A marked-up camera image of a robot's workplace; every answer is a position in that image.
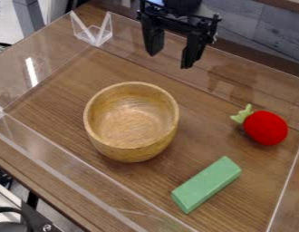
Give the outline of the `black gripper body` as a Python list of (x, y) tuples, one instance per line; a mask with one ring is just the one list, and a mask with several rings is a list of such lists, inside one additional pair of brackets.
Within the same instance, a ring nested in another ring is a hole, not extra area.
[(217, 25), (221, 16), (203, 3), (203, 0), (139, 0), (137, 19), (146, 33), (169, 30), (187, 35), (199, 32), (205, 42), (215, 41)]

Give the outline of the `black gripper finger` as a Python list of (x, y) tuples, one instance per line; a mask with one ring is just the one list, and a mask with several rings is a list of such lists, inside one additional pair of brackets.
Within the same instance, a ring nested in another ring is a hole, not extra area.
[(181, 55), (181, 68), (187, 69), (201, 58), (201, 54), (206, 45), (206, 34), (193, 31), (187, 34), (186, 46)]
[(154, 56), (163, 47), (163, 30), (146, 14), (141, 15), (141, 28), (146, 52)]

